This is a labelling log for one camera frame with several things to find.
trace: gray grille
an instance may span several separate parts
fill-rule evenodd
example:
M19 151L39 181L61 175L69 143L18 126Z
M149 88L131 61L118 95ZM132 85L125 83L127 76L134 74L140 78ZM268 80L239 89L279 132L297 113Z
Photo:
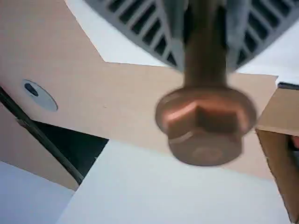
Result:
M176 1L169 2L171 7L181 8L181 16L174 17L171 13L166 14L165 7L168 1L87 0L94 10L131 41L162 62L183 70L183 31L178 33L176 30L174 32L171 30L172 22L183 25L183 3L181 7L175 7Z
M267 48L299 17L299 0L252 0L237 67Z
M184 35L187 34L183 29L187 0L86 2L132 42L169 66L184 70ZM236 15L233 19L245 18L240 23L241 33L237 31L240 27L228 29L230 51L227 59L233 70L262 52L299 17L299 0L227 0L227 3L240 5L230 11Z

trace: cardboard flap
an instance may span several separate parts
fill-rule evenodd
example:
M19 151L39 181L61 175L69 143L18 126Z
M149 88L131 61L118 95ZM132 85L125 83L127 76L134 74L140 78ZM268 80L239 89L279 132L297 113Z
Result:
M287 135L256 130L292 223L299 220L299 169L287 150Z
M257 129L299 136L299 91L277 89L263 111Z

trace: copper bolt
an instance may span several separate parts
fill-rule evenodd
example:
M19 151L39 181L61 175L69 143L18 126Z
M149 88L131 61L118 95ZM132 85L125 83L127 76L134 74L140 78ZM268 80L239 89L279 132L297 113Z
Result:
M184 86L160 100L156 122L178 160L218 166L241 154L256 111L243 93L227 86L219 1L194 0L191 6L195 25L185 46Z

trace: gray circle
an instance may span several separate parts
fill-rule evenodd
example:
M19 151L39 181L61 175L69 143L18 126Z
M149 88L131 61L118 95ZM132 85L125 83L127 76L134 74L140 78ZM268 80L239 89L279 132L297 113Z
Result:
M38 84L24 79L22 81L22 87L25 93L44 109L52 112L58 110L57 103L53 97Z

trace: white surface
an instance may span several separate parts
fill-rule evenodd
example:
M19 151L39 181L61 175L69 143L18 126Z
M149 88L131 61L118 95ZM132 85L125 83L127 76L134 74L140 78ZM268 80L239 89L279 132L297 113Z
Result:
M165 66L134 45L83 0L65 0L91 42L106 62ZM299 72L299 21L268 49L238 70L240 73L294 75Z
M274 182L109 141L57 224L288 224Z
M0 223L54 224L74 191L0 161Z

